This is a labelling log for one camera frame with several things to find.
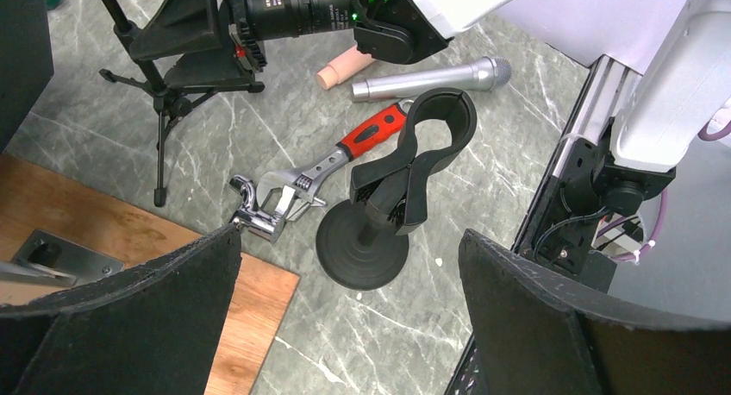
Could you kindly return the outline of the black clamp mic stand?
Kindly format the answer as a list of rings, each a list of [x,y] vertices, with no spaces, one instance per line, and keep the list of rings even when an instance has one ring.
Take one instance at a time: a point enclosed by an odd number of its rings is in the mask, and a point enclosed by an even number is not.
[[[419,152],[415,128],[429,120],[446,124],[451,143]],[[478,114],[466,91],[442,87],[422,93],[399,124],[395,150],[352,169],[349,198],[328,211],[316,233],[322,269],[349,289],[378,289],[402,271],[408,235],[428,219],[428,178],[468,145]]]

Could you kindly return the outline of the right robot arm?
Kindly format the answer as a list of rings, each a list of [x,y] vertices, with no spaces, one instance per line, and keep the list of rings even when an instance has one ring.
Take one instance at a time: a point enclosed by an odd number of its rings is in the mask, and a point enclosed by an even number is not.
[[[347,85],[316,86],[316,70],[355,42],[340,24],[329,27],[274,16],[262,45],[266,89],[242,92],[208,105],[203,123],[187,124],[166,145],[172,170],[216,179],[242,172],[259,177],[281,167],[302,166],[376,110],[354,103]],[[506,87],[475,91],[479,122],[472,141],[443,173],[464,185],[482,179],[540,175],[578,96],[587,70],[535,35],[491,15],[460,34],[449,47],[414,65],[378,62],[365,70],[375,78],[455,66],[480,56],[503,56],[513,66]]]

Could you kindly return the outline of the silver microphone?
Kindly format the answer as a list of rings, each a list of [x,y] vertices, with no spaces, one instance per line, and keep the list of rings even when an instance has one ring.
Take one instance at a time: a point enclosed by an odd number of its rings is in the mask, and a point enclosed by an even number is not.
[[[370,103],[417,97],[439,87],[491,91],[506,85],[511,76],[512,66],[506,59],[483,57],[458,66],[369,78],[351,85],[351,100],[355,103]]]

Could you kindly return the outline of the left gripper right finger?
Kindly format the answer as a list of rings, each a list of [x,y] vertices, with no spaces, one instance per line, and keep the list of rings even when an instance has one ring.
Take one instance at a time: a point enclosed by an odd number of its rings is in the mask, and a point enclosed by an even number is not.
[[[459,274],[489,394],[727,394],[730,326],[632,304],[468,229]]]

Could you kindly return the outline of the pink microphone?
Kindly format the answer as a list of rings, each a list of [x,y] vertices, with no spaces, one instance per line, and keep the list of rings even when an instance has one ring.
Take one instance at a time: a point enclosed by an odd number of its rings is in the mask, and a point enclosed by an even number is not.
[[[356,47],[350,47],[344,53],[330,60],[317,74],[316,83],[329,90],[361,72],[376,60],[368,53],[362,53]]]

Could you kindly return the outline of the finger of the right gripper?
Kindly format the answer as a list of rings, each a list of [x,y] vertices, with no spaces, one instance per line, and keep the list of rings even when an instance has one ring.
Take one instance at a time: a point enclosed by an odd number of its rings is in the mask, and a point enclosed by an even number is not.
[[[164,0],[130,45],[135,60],[158,60],[223,46],[221,0]]]
[[[265,89],[255,74],[242,69],[233,50],[224,48],[182,55],[165,74],[171,88],[196,88],[198,93],[216,91],[248,91],[260,93]]]

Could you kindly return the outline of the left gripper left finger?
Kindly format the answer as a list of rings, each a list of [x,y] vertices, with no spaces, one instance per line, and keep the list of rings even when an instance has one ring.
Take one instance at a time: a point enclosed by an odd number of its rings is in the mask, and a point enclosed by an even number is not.
[[[232,225],[1,308],[4,394],[202,394],[241,267]]]

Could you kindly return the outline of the black tripod mic stand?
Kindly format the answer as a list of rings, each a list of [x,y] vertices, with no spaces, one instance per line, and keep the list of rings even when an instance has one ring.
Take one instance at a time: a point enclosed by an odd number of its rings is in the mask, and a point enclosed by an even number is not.
[[[128,19],[117,0],[101,0],[114,21],[114,33],[127,53],[131,53],[131,45],[141,30]],[[108,69],[99,74],[110,83],[121,83],[143,90],[153,99],[153,110],[158,115],[157,177],[153,190],[153,203],[156,207],[166,204],[167,188],[165,185],[165,149],[166,139],[175,126],[189,115],[196,107],[213,97],[218,90],[215,87],[171,87],[160,75],[157,66],[151,60],[132,61],[138,66],[145,80],[138,81],[116,75]]]

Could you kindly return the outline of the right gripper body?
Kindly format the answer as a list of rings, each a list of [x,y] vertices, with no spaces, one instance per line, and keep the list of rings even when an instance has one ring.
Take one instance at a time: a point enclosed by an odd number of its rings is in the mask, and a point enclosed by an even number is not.
[[[234,55],[241,69],[248,72],[262,72],[267,65],[262,43],[258,41],[247,22],[246,0],[227,0],[231,23],[229,36],[234,42]]]

